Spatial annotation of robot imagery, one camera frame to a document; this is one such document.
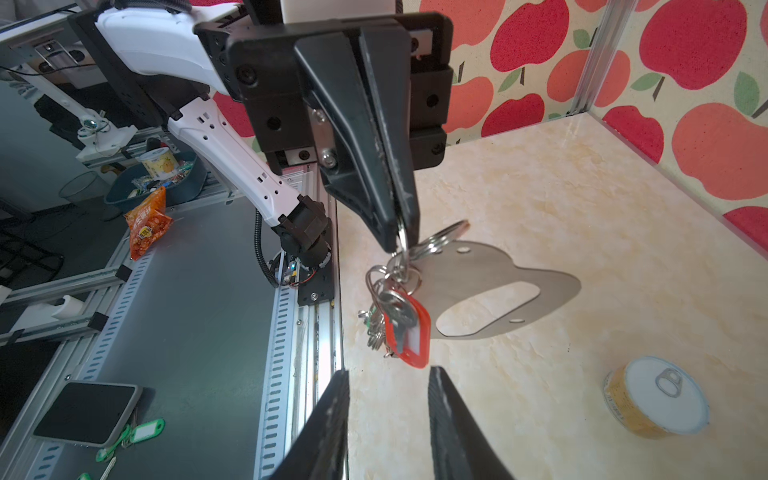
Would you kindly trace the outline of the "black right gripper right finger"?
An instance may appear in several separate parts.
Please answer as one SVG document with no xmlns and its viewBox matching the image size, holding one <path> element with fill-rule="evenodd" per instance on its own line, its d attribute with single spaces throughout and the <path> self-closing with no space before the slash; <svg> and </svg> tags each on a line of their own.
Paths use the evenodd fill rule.
<svg viewBox="0 0 768 480">
<path fill-rule="evenodd" d="M 486 440 L 446 370 L 429 372 L 430 443 L 436 479 L 507 479 L 507 470 Z"/>
</svg>

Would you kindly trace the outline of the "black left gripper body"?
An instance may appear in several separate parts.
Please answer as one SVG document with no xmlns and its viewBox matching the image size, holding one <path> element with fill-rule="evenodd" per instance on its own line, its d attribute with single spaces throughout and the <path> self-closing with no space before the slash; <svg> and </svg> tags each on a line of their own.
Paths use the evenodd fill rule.
<svg viewBox="0 0 768 480">
<path fill-rule="evenodd" d="M 242 14 L 194 29 L 241 103 L 275 173 L 321 152 L 312 113 L 332 128 L 332 171 L 438 166 L 447 144 L 452 21 L 437 12 L 259 25 Z"/>
</svg>

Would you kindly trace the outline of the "metal car-shaped key holder plate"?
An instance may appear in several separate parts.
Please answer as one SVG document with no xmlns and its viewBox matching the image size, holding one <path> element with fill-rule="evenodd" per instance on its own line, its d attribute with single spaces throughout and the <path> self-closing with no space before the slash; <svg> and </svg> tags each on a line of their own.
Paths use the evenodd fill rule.
<svg viewBox="0 0 768 480">
<path fill-rule="evenodd" d="M 385 321 L 378 304 L 385 288 L 412 296 L 427 310 L 432 321 L 431 340 L 479 340 L 506 334 L 551 314 L 580 292 L 580 280 L 569 273 L 520 267 L 495 246 L 464 241 L 462 236 L 469 228 L 469 221 L 460 220 L 417 244 L 400 246 L 386 264 L 370 267 L 365 284 L 372 303 L 359 312 L 369 348 L 384 347 L 394 356 L 386 344 Z M 447 334 L 437 327 L 440 316 L 450 308 L 516 283 L 530 284 L 538 293 L 473 333 Z"/>
</svg>

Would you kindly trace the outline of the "red framed tag with key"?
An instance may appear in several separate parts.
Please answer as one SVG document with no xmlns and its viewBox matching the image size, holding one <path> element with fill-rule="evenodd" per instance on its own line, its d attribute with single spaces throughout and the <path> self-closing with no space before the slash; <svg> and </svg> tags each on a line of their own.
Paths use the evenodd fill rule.
<svg viewBox="0 0 768 480">
<path fill-rule="evenodd" d="M 385 321 L 385 338 L 392 354 L 405 364 L 423 369 L 429 363 L 432 321 L 412 296 L 385 288 L 378 304 Z"/>
</svg>

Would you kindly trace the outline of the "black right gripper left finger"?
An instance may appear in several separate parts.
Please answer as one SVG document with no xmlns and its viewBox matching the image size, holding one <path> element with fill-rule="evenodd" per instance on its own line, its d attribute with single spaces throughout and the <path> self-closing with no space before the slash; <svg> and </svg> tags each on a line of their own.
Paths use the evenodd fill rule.
<svg viewBox="0 0 768 480">
<path fill-rule="evenodd" d="M 336 371 L 271 479 L 343 477 L 350 405 L 349 372 Z"/>
</svg>

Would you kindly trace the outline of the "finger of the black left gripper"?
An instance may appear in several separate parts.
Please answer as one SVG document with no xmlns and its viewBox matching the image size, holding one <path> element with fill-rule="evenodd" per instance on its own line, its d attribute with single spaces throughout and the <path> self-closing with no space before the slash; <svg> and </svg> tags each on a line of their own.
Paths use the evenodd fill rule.
<svg viewBox="0 0 768 480">
<path fill-rule="evenodd" d="M 420 210 L 409 132 L 411 37 L 398 24 L 369 26 L 361 29 L 359 43 L 393 207 L 386 235 L 401 243 L 415 243 Z"/>
<path fill-rule="evenodd" d="M 397 241 L 386 235 L 393 207 L 359 40 L 341 32 L 315 35 L 298 40 L 294 52 L 310 97 L 332 129 L 337 163 L 325 169 L 326 186 L 363 220 L 384 251 L 393 252 Z"/>
</svg>

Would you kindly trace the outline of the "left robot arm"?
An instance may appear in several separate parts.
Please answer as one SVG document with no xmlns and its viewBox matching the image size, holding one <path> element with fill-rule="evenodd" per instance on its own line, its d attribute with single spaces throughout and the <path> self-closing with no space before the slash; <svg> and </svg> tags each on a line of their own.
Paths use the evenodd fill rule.
<svg viewBox="0 0 768 480">
<path fill-rule="evenodd" d="M 123 103 L 209 161 L 310 268 L 323 205 L 282 182 L 306 149 L 381 248 L 419 239 L 414 173 L 446 147 L 453 25 L 393 1 L 100 1 L 68 19 Z"/>
</svg>

